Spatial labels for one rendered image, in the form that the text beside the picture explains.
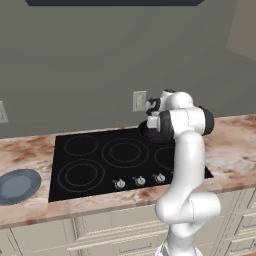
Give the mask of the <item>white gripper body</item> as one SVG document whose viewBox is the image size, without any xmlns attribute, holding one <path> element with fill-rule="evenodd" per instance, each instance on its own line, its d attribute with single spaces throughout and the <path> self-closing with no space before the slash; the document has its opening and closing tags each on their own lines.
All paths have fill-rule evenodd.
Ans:
<svg viewBox="0 0 256 256">
<path fill-rule="evenodd" d="M 158 127 L 159 117 L 158 116 L 149 116 L 147 120 L 147 127 L 149 129 L 156 129 Z"/>
</svg>

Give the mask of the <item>black pan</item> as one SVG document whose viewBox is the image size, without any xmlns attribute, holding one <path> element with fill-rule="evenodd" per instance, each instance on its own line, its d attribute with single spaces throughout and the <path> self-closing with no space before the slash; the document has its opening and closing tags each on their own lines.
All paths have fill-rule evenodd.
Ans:
<svg viewBox="0 0 256 256">
<path fill-rule="evenodd" d="M 138 126 L 140 135 L 149 142 L 161 145 L 173 145 L 175 141 L 173 139 L 168 140 L 162 134 L 160 134 L 155 128 L 148 128 L 147 121 L 143 121 Z"/>
</svg>

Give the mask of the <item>black hob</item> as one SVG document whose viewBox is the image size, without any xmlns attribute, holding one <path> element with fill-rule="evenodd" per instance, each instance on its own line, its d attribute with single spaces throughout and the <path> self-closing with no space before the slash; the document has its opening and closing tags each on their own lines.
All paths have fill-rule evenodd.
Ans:
<svg viewBox="0 0 256 256">
<path fill-rule="evenodd" d="M 139 130 L 124 129 L 71 135 L 55 139 L 48 200 L 56 202 L 101 194 L 166 185 L 172 181 L 173 145 L 144 139 Z M 157 183 L 154 176 L 165 176 Z M 146 183 L 137 186 L 134 178 Z M 115 186 L 122 179 L 125 187 Z"/>
</svg>

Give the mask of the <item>beige panel under hob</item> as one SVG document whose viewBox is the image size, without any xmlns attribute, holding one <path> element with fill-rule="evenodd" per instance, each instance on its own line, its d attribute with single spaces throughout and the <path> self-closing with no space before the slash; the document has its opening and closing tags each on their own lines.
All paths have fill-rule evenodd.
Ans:
<svg viewBox="0 0 256 256">
<path fill-rule="evenodd" d="M 76 242 L 85 247 L 165 236 L 168 229 L 156 217 L 154 205 L 76 217 L 73 223 Z"/>
</svg>

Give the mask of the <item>beige drawer front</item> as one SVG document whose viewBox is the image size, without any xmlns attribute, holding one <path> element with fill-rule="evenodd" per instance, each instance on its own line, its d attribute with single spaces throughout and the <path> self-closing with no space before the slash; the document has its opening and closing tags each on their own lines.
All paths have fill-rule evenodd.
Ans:
<svg viewBox="0 0 256 256">
<path fill-rule="evenodd" d="M 256 211 L 256 188 L 245 189 L 240 193 L 237 211 Z"/>
<path fill-rule="evenodd" d="M 256 213 L 237 214 L 231 224 L 229 237 L 256 235 Z"/>
<path fill-rule="evenodd" d="M 223 256 L 245 256 L 249 253 L 232 254 L 230 253 L 230 251 L 240 249 L 240 248 L 250 247 L 253 244 L 256 244 L 256 236 L 227 241 L 226 245 L 223 247 Z"/>
<path fill-rule="evenodd" d="M 156 249 L 164 242 L 166 237 L 167 237 L 166 233 L 161 233 L 161 234 L 153 234 L 148 236 L 139 236 L 138 238 L 128 238 L 121 242 L 114 243 L 112 246 L 113 256 L 134 256 L 134 255 L 142 255 L 143 253 L 147 253 L 147 252 L 154 254 Z M 137 251 L 137 252 L 124 253 L 124 254 L 119 254 L 118 252 L 119 249 L 127 250 L 132 248 L 148 246 L 149 244 L 152 244 L 152 248 L 148 248 L 148 249 Z"/>
</svg>

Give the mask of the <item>blue-grey plate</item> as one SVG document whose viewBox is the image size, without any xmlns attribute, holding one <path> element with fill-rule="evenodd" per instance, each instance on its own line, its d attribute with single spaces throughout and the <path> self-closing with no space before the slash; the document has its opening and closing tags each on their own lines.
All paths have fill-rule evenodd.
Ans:
<svg viewBox="0 0 256 256">
<path fill-rule="evenodd" d="M 0 176 L 0 206 L 21 203 L 40 188 L 41 176 L 32 169 L 12 170 Z"/>
</svg>

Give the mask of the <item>beige cupboard door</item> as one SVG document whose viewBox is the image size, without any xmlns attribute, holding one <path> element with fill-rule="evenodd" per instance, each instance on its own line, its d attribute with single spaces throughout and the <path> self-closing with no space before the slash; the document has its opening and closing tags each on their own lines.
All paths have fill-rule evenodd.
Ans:
<svg viewBox="0 0 256 256">
<path fill-rule="evenodd" d="M 62 220 L 0 229 L 0 256 L 81 256 Z"/>
</svg>

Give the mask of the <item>white wall socket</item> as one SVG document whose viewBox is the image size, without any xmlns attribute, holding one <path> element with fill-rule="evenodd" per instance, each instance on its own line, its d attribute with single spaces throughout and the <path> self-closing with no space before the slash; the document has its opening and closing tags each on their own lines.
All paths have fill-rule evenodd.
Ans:
<svg viewBox="0 0 256 256">
<path fill-rule="evenodd" d="M 144 111 L 146 109 L 146 91 L 135 91 L 133 93 L 133 111 Z"/>
</svg>

